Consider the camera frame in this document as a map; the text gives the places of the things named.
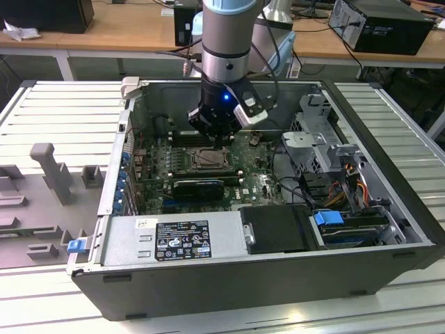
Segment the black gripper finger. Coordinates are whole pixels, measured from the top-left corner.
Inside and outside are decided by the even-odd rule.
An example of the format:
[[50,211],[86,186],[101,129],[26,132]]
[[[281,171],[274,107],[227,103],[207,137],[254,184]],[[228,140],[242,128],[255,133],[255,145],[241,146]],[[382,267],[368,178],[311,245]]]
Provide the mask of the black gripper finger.
[[237,119],[224,120],[220,126],[220,148],[230,146],[234,135],[242,129]]
[[193,109],[187,113],[188,123],[201,135],[206,137],[213,147],[220,148],[220,135],[218,128],[207,120],[199,108]]

